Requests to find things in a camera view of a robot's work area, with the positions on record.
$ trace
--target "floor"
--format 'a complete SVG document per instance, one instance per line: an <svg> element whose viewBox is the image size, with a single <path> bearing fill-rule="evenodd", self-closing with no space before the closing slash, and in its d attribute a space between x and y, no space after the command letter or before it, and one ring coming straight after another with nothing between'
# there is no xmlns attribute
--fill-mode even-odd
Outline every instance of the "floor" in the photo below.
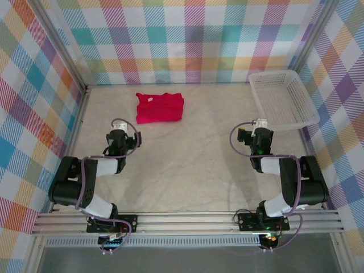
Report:
<svg viewBox="0 0 364 273"><path fill-rule="evenodd" d="M181 93L184 114L180 122L137 125L141 148L127 158L122 173L97 180L96 193L120 212L255 209L280 192L279 176L256 173L249 159L229 146L236 124L259 117L249 84L92 89L75 156L101 154L113 118L136 124L138 92ZM275 132L272 152L304 155L298 131Z"/></svg>

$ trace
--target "red cloth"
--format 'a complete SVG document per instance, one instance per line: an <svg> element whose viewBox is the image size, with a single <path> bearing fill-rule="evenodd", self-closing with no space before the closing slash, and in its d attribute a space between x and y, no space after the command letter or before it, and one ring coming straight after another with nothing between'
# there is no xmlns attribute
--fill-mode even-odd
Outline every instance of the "red cloth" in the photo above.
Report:
<svg viewBox="0 0 364 273"><path fill-rule="evenodd" d="M137 93L136 96L139 98L139 105L136 107L138 124L182 119L184 99L181 93L163 95Z"/></svg>

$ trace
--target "plaid wall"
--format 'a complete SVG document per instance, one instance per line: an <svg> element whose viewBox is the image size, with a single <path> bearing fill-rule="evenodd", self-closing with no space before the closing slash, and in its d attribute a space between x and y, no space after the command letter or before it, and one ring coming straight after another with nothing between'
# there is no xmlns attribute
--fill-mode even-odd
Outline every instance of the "plaid wall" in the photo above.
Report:
<svg viewBox="0 0 364 273"><path fill-rule="evenodd" d="M0 272L19 272L81 92L26 0L0 0Z"/></svg>
<svg viewBox="0 0 364 273"><path fill-rule="evenodd" d="M42 2L85 81L110 85L245 82L285 69L325 1Z"/></svg>
<svg viewBox="0 0 364 273"><path fill-rule="evenodd" d="M300 74L321 116L305 134L364 271L364 0L342 0Z"/></svg>

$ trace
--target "metal frame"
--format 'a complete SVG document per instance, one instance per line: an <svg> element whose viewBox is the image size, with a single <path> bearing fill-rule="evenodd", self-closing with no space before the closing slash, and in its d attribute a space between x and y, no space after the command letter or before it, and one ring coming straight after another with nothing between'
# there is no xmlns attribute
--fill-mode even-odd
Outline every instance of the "metal frame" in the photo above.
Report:
<svg viewBox="0 0 364 273"><path fill-rule="evenodd" d="M60 55L62 61L65 63L69 73L76 82L78 88L81 90L86 90L87 84L82 79L80 71L78 71L75 63L73 62L71 56L69 55L64 43L62 42L61 37L58 34L57 29L50 20L47 12L44 10L43 5L39 2L39 0L27 0L27 2L29 6L32 8L40 24L44 28L56 52Z"/></svg>
<svg viewBox="0 0 364 273"><path fill-rule="evenodd" d="M303 210L304 222L301 233L337 233L344 227L336 210ZM133 213L138 215L138 227L134 235L241 235L267 234L269 231L239 231L234 223L235 212L174 212ZM290 231L294 233L300 223L298 216L289 216ZM86 233L87 221L81 213L40 214L33 229L33 235L91 235Z"/></svg>
<svg viewBox="0 0 364 273"><path fill-rule="evenodd" d="M314 49L318 39L320 38L324 28L331 18L331 15L334 13L337 5L340 0L327 0L325 6L322 9L322 12L318 16L317 22L312 28L311 33L303 47L302 51L298 55L296 62L294 63L292 70L296 71L298 74L300 73L302 67L306 63L308 56L311 54L311 51Z"/></svg>

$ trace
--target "purple cable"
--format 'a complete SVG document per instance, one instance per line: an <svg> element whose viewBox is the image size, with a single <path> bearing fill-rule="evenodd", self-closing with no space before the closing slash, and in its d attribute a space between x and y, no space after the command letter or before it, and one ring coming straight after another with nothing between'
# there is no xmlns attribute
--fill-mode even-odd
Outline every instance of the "purple cable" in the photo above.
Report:
<svg viewBox="0 0 364 273"><path fill-rule="evenodd" d="M134 127L133 124L131 124L129 121L125 120L125 119L122 119L122 118L115 118L112 120L111 122L111 126L113 127L113 124L115 121L122 121L122 122L125 122L126 124L128 124L135 132L135 135L136 135L136 145L134 147L134 149L131 150L131 152L129 152L128 154L126 155L119 155L119 156L99 156L99 155L94 155L94 156L90 156L90 158L112 158L112 159L119 159L119 158L125 158L129 155L131 155L133 152L135 152L135 150L138 148L139 144L140 144L140 136L138 134L138 131L137 131L137 128ZM80 195L77 199L77 202L76 202L76 205L75 205L75 208L78 210L80 207L80 203L82 201L82 197L85 193L85 187L86 187L86 173L85 173L85 161L89 159L88 156L82 158L81 160L81 181L82 181L82 186L81 186L81 191L80 191ZM97 220L100 220L100 221L107 221L107 222L119 222L119 223L123 223L123 224L126 224L127 227L128 227L128 234L127 236L125 236L124 240L122 241L122 243L116 247L113 251L105 251L104 249L104 245L101 245L101 250L103 253L110 253L112 254L113 252L119 250L125 243L126 241L130 238L131 236L131 231L132 231L132 228L131 228L131 225L127 222L127 221L124 221L124 220L119 220L119 219L107 219L107 218L102 218L102 217L98 217L98 216L95 216L95 215L92 215L92 214L89 214L89 213L86 213L86 212L82 212L84 215L88 216L88 217L91 217L91 218L94 218L94 219L97 219Z"/></svg>
<svg viewBox="0 0 364 273"><path fill-rule="evenodd" d="M300 201L300 196L301 196L301 165L300 165L300 162L299 162L298 158L294 155L247 155L242 152L239 152L233 145L233 133L238 127L240 127L242 125L248 125L248 124L254 125L255 123L254 122L240 123L240 124L236 125L230 132L230 138L229 138L230 146L233 148L233 150L235 152L237 152L238 154L245 156L247 158L292 158L297 164L297 194L296 194L295 202L293 203L293 207L289 212L283 213L283 216L290 216L296 210L298 203Z"/></svg>

